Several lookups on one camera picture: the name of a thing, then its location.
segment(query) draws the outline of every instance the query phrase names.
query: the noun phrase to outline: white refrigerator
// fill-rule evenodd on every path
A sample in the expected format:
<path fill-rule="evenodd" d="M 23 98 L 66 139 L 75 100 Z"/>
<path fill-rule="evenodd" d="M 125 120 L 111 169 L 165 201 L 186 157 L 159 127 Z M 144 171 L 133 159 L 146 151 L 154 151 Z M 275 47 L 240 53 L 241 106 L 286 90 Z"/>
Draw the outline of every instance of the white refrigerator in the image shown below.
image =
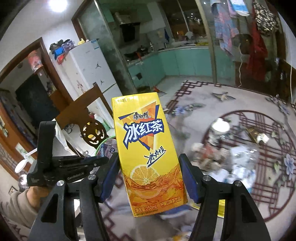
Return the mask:
<path fill-rule="evenodd" d="M 62 66 L 73 87 L 68 88 L 73 100 L 92 88 L 95 82 L 111 108 L 112 98 L 122 96 L 97 40 L 88 41 L 70 50 Z M 88 106 L 88 109 L 101 116 L 110 127 L 114 128 L 113 118 L 101 98 Z"/>

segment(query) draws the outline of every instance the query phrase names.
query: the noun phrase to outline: sleeve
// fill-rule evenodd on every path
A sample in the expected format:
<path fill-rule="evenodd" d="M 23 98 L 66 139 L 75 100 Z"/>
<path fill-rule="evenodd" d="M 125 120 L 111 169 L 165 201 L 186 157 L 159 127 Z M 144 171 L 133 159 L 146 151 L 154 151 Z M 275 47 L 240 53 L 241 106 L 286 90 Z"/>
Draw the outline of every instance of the sleeve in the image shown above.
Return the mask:
<path fill-rule="evenodd" d="M 16 223 L 31 228 L 37 211 L 31 207 L 27 192 L 28 189 L 23 193 L 14 192 L 8 202 L 0 202 L 0 213 Z"/>

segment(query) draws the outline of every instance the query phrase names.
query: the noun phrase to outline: metal screw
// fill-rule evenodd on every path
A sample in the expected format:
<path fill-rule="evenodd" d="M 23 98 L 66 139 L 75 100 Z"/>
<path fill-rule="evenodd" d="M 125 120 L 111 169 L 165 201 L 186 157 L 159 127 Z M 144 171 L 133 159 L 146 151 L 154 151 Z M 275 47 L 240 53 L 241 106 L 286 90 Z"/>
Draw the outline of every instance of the metal screw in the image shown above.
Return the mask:
<path fill-rule="evenodd" d="M 57 182 L 57 185 L 60 187 L 60 186 L 63 186 L 65 184 L 65 182 L 63 180 L 60 180 Z"/>
<path fill-rule="evenodd" d="M 94 180 L 96 178 L 96 175 L 95 174 L 90 174 L 87 179 L 88 180 Z"/>
<path fill-rule="evenodd" d="M 204 175 L 202 179 L 205 181 L 210 181 L 212 178 L 209 175 Z"/>
<path fill-rule="evenodd" d="M 233 184 L 235 185 L 235 186 L 238 186 L 238 187 L 241 187 L 242 186 L 242 182 L 241 181 L 234 181 L 233 182 Z"/>

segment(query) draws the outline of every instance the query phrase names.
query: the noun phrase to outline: yellow package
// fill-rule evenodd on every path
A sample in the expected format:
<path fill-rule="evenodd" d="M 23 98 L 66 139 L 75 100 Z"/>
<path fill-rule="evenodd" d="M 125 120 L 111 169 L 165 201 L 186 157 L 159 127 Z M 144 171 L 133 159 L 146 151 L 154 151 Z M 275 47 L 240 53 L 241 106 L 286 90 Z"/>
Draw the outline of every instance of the yellow package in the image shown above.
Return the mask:
<path fill-rule="evenodd" d="M 117 148 L 135 217 L 187 203 L 170 130 L 157 93 L 112 99 Z"/>

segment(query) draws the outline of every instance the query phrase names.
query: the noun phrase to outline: juice box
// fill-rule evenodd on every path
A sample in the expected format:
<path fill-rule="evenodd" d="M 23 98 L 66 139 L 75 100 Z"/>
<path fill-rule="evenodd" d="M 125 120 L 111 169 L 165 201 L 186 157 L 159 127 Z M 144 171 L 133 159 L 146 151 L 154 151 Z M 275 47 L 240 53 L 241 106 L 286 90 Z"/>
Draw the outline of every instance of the juice box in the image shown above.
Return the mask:
<path fill-rule="evenodd" d="M 121 170 L 135 217 L 187 203 L 182 173 L 157 93 L 112 99 Z"/>

